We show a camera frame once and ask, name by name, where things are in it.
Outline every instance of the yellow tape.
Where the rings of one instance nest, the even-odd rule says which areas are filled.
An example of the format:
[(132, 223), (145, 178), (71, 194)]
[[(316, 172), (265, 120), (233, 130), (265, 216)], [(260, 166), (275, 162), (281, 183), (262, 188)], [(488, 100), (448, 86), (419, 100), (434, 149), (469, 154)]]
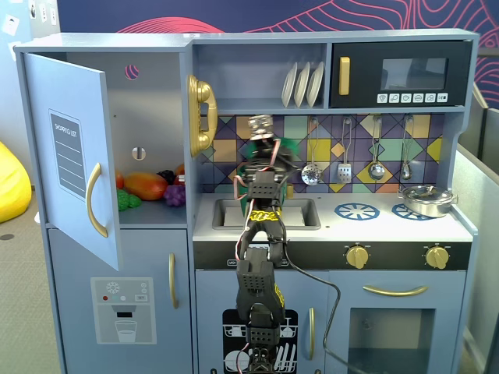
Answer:
[(275, 286), (275, 293), (279, 298), (279, 301), (281, 302), (281, 306), (284, 308), (284, 296), (282, 296), (281, 290), (278, 287), (277, 283), (274, 283)]
[(266, 212), (265, 210), (254, 210), (253, 212), (251, 212), (249, 219), (256, 222), (279, 221), (274, 212)]

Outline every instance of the saucepan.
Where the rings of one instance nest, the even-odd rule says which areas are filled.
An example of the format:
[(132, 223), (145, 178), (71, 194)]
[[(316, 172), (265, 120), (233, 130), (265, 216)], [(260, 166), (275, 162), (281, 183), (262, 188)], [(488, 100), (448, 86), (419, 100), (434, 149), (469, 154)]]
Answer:
[(458, 202), (458, 196), (447, 189), (433, 185), (415, 185), (398, 192), (404, 205), (413, 212), (427, 217), (443, 217)]

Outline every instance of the blue burner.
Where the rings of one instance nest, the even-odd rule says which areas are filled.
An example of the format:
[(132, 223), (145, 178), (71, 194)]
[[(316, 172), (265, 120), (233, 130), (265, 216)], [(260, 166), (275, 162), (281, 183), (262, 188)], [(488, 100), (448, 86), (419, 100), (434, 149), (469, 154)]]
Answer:
[(434, 219), (434, 217), (423, 216), (422, 214), (413, 212), (404, 204), (395, 205), (393, 208), (391, 208), (391, 212), (395, 216), (411, 221), (428, 221)]
[(361, 203), (348, 203), (338, 205), (334, 212), (341, 218), (354, 221), (368, 221), (377, 218), (380, 211), (374, 206)]

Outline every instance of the microwave handle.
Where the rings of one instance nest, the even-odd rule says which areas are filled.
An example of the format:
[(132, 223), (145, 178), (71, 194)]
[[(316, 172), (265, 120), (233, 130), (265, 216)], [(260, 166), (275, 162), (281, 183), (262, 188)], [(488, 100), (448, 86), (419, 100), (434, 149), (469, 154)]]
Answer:
[(346, 96), (350, 93), (350, 57), (340, 57), (339, 93)]

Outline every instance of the telephone receiver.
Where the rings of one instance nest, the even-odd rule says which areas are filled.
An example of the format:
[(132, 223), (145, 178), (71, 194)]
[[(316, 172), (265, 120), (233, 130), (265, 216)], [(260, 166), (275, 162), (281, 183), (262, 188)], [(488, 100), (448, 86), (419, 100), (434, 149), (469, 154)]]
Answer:
[[(208, 104), (208, 130), (201, 129), (201, 103)], [(189, 76), (190, 154), (195, 157), (213, 143), (217, 132), (217, 101), (211, 86), (195, 76)]]

